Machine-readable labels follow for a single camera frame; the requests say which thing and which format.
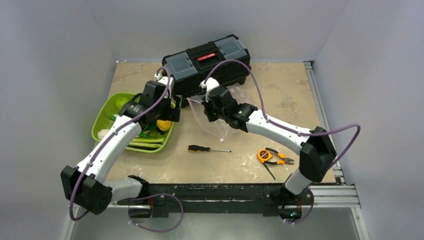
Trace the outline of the yellow pear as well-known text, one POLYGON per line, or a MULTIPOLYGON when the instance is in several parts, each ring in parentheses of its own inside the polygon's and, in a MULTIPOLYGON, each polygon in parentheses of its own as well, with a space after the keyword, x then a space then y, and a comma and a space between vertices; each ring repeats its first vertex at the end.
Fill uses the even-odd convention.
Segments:
POLYGON ((168 132, 172 128, 173 122, 170 120, 157 120, 156 126, 160 131, 168 132))

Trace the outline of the clear zip top bag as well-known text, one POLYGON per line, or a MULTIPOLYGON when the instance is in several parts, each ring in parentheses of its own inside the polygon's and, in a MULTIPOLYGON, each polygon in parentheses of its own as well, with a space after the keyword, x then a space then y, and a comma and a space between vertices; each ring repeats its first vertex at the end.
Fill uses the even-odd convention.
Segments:
MULTIPOLYGON (((239 83, 227 86, 226 88, 239 104, 255 104, 255 101, 252 100, 248 92, 239 83)), ((221 142, 224 142, 229 136, 233 135, 236 130, 231 128, 222 119, 218 119, 214 122, 208 121, 208 118, 204 113, 204 106, 202 105, 202 99, 204 96, 205 95, 195 95, 187 99, 194 119, 206 133, 216 136, 221 142)))

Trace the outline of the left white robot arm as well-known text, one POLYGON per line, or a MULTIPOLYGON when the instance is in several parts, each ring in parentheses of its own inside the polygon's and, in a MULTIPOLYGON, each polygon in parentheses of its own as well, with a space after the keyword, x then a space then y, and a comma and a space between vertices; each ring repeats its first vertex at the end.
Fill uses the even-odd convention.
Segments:
POLYGON ((109 204, 131 199, 138 205, 146 203, 149 191, 143 180, 128 176, 124 180, 107 182, 106 178, 133 139, 145 127, 158 120, 178 122, 181 97, 172 97, 174 79, 162 77, 145 84, 142 93, 133 96, 119 111, 114 124, 97 146, 75 167, 65 166, 60 173, 63 191, 69 200, 69 213, 73 220, 73 206, 78 205, 95 215, 102 213, 109 204))

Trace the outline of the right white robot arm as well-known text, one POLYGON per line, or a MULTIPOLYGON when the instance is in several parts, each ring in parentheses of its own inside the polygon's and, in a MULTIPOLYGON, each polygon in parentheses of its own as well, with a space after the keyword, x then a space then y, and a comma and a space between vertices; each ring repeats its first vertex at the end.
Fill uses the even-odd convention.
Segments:
POLYGON ((336 150, 325 129, 296 127, 266 116, 249 103, 238 103, 223 87, 207 87, 204 113, 210 122, 218 119, 231 128, 257 134, 279 143, 299 156, 298 168, 285 181, 280 196, 288 204, 300 198, 312 183, 320 183, 336 158, 336 150))

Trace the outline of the green leafy vegetable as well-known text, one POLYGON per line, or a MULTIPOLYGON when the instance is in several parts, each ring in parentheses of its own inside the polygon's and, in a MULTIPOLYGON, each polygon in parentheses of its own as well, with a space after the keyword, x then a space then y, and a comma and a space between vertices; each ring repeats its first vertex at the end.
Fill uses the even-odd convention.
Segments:
POLYGON ((151 123, 149 125, 147 125, 142 131, 141 133, 138 135, 140 138, 154 138, 157 134, 158 127, 155 123, 151 123))

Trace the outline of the green plastic tray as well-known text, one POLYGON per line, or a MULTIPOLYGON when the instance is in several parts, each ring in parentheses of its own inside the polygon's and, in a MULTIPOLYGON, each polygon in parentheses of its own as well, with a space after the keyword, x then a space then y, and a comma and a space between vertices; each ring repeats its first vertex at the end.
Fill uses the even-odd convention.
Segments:
MULTIPOLYGON (((110 130, 113 127, 116 117, 118 116, 118 113, 119 113, 119 111, 117 111, 115 108, 115 101, 120 97, 132 99, 134 95, 135 95, 134 93, 119 92, 108 98, 108 100, 103 104, 92 126, 91 135, 95 141, 97 142, 100 141, 97 138, 97 133, 100 130, 102 129, 110 130)), ((142 153, 157 153, 161 151, 167 144, 167 141, 169 137, 171 136, 171 132, 173 128, 174 128, 174 123, 172 122, 172 127, 169 131, 163 132, 157 129, 157 135, 153 138, 150 138, 150 139, 165 138, 164 143, 159 148, 133 147, 128 145, 126 149, 130 151, 142 152, 142 153)))

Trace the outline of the black yellow screwdriver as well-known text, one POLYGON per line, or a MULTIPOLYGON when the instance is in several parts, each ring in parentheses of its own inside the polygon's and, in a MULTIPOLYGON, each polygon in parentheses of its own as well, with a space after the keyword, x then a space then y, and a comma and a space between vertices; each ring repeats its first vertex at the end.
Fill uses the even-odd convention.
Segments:
POLYGON ((210 147, 199 146, 199 145, 189 145, 188 150, 191 152, 224 152, 224 153, 232 152, 231 150, 213 149, 210 147))

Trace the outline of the green celery stalks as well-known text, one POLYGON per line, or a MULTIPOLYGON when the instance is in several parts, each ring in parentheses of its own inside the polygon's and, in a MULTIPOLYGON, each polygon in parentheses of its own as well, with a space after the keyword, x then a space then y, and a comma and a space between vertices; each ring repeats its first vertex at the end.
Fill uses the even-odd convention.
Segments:
POLYGON ((165 138, 134 138, 128 145, 140 148, 160 148, 165 142, 165 138))

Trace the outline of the green apple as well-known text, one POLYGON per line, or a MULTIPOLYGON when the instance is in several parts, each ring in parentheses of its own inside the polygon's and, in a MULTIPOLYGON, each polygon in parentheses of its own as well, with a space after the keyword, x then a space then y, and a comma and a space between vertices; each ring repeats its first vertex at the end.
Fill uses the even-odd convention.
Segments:
POLYGON ((114 106, 115 109, 119 112, 126 103, 128 103, 130 101, 129 98, 127 97, 119 97, 116 99, 116 101, 114 102, 114 106))

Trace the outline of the black plastic toolbox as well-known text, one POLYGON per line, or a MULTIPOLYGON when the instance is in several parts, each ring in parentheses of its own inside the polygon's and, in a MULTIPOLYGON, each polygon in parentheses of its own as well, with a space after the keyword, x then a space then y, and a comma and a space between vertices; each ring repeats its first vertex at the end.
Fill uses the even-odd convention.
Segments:
POLYGON ((251 66, 249 50, 234 34, 162 58, 162 66, 174 78, 173 92, 183 98, 182 108, 189 105, 188 98, 205 94, 200 83, 225 60, 238 60, 251 66))

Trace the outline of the white bok choy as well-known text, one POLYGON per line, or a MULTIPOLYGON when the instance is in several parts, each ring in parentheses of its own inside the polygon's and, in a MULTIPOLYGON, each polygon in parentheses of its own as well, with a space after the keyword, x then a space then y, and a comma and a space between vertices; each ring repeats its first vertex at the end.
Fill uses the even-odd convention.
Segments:
POLYGON ((99 139, 99 140, 102 140, 106 135, 107 135, 107 133, 109 132, 109 129, 102 129, 102 130, 100 130, 98 133, 97 133, 97 138, 99 139))

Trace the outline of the orange tape measure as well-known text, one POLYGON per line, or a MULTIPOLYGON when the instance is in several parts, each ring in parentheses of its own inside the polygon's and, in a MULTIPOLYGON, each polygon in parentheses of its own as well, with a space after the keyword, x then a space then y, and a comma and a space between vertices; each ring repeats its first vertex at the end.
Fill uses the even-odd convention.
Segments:
POLYGON ((257 152, 257 158, 263 164, 265 164, 272 157, 273 157, 272 154, 266 149, 261 149, 257 152))

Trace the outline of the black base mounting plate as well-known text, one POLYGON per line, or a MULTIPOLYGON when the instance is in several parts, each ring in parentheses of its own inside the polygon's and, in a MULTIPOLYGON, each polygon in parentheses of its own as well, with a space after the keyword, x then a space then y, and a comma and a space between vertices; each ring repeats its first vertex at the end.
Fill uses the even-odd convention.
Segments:
POLYGON ((166 218, 170 213, 195 214, 261 214, 264 217, 280 217, 298 220, 304 214, 303 207, 313 204, 310 189, 299 195, 283 190, 282 183, 228 183, 228 184, 165 184, 151 183, 141 193, 153 199, 118 201, 119 206, 130 206, 139 218, 146 207, 145 217, 166 218))

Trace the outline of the orange black pliers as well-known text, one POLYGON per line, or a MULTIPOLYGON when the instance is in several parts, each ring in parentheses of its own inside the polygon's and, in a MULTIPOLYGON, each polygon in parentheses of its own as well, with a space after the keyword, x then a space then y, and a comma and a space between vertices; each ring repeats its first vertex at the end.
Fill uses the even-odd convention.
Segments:
POLYGON ((273 175, 273 173, 271 172, 271 170, 269 169, 268 165, 294 165, 295 161, 289 157, 286 157, 284 154, 280 153, 279 151, 266 147, 263 148, 268 150, 271 154, 272 154, 272 158, 270 160, 268 160, 266 163, 262 163, 262 165, 265 167, 265 169, 268 171, 268 173, 271 175, 271 177, 276 180, 275 176, 273 175), (273 161, 273 157, 274 155, 276 155, 278 157, 277 160, 273 161))

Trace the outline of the aluminium frame rails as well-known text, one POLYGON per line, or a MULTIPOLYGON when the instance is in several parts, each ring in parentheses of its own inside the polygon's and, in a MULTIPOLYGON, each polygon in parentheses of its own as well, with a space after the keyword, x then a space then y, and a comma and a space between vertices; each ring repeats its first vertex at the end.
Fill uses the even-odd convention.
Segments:
MULTIPOLYGON (((338 126, 337 96, 330 92, 323 69, 317 62, 255 63, 254 74, 268 113, 304 127, 338 126)), ((260 136, 231 131, 225 144, 230 154, 204 154, 198 160, 185 147, 196 143, 221 146, 206 133, 189 107, 175 125, 169 143, 160 153, 125 151, 112 168, 110 180, 138 174, 153 183, 264 183, 270 176, 254 157, 254 151, 272 142, 260 136)), ((309 217, 287 226, 278 217, 260 214, 187 213, 181 224, 166 233, 149 232, 128 224, 123 208, 101 215, 88 214, 68 227, 69 240, 367 240, 369 233, 360 207, 349 208, 341 201, 324 207, 317 203, 309 217)))

